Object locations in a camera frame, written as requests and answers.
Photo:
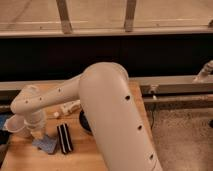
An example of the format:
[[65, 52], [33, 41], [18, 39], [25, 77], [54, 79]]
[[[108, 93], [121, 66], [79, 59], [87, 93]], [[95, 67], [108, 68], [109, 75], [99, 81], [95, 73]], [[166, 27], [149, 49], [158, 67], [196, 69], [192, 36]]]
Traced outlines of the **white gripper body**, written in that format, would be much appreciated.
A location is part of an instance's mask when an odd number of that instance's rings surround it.
[[30, 115], [26, 115], [24, 124], [33, 136], [34, 132], [46, 133], [46, 113], [44, 111], [37, 111]]

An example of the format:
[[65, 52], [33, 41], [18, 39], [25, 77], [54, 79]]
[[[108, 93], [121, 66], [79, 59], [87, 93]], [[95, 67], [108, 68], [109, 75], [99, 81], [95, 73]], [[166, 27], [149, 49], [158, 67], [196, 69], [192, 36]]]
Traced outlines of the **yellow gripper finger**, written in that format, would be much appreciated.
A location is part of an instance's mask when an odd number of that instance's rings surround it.
[[33, 133], [33, 137], [36, 140], [42, 140], [44, 138], [44, 133], [42, 133], [42, 132], [34, 132]]

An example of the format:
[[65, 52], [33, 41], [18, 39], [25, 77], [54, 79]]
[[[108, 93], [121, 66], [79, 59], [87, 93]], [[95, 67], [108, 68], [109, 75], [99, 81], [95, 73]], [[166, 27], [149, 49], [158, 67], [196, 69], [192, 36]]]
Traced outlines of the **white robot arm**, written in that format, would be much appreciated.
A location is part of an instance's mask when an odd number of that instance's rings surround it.
[[163, 171], [130, 91], [126, 69], [99, 62], [39, 95], [21, 95], [11, 103], [18, 115], [79, 100], [108, 171]]

